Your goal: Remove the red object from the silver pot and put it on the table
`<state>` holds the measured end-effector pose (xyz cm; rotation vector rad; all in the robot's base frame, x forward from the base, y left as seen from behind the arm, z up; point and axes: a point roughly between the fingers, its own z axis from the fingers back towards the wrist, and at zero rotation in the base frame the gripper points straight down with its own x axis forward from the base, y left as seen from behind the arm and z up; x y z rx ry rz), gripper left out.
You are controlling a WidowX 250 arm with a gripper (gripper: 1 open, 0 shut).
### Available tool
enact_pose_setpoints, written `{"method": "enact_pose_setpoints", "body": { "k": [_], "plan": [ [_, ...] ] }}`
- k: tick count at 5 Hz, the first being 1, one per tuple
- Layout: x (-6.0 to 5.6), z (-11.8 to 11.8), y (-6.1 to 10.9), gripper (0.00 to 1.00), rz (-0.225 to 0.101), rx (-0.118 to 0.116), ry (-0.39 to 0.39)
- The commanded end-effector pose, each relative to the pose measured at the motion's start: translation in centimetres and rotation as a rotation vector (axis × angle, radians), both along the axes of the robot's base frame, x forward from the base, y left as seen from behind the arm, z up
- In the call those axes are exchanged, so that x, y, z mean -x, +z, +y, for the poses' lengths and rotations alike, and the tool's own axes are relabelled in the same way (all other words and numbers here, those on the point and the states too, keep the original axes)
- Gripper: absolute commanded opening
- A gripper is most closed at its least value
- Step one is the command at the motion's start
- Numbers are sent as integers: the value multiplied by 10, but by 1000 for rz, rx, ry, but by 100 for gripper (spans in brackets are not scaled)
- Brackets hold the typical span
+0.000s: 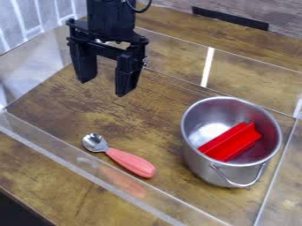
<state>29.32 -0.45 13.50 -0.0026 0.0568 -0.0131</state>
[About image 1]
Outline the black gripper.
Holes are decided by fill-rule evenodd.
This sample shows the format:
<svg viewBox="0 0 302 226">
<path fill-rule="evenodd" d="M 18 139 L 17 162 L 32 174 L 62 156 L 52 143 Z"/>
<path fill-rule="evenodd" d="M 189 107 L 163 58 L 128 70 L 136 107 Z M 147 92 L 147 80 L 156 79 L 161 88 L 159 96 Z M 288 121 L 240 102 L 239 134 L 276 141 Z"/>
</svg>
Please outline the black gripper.
<svg viewBox="0 0 302 226">
<path fill-rule="evenodd" d="M 96 77 L 96 54 L 88 44 L 113 41 L 129 44 L 116 58 L 116 96 L 122 97 L 135 88 L 144 66 L 148 39 L 135 32 L 136 14 L 148 10 L 136 8 L 136 0 L 85 0 L 86 20 L 69 19 L 68 47 L 74 75 L 81 83 Z"/>
</svg>

